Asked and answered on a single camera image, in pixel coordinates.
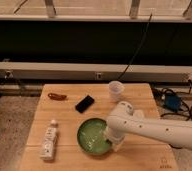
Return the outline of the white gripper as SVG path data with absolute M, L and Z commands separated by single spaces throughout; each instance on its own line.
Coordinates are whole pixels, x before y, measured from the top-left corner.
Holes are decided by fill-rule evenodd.
M 117 152 L 123 144 L 125 134 L 121 131 L 106 127 L 104 131 L 104 138 L 112 143 L 113 151 Z

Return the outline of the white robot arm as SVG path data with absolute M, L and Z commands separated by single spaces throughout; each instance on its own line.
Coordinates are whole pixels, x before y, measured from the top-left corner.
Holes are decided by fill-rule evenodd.
M 120 101 L 107 116 L 105 138 L 118 145 L 126 133 L 132 133 L 192 150 L 192 121 L 145 118 L 140 113 L 129 102 Z

